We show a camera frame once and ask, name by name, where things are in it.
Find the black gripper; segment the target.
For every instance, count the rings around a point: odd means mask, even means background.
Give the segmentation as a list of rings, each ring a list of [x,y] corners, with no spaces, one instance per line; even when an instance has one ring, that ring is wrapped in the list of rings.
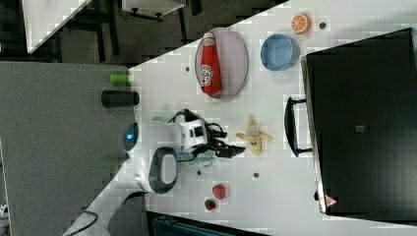
[[[231,146],[227,147],[226,143],[220,139],[224,139],[227,133],[216,123],[206,124],[208,143],[205,148],[213,150],[216,157],[232,158],[233,156],[244,152],[244,147]]]

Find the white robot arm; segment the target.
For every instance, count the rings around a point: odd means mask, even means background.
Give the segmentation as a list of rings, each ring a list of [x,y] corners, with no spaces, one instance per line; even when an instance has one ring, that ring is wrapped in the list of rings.
[[[211,150],[217,157],[232,158],[245,151],[225,143],[226,137],[203,119],[132,124],[124,140],[128,159],[62,236],[110,236],[109,222],[128,197],[173,189],[177,177],[167,178],[164,171],[177,172],[181,155]]]

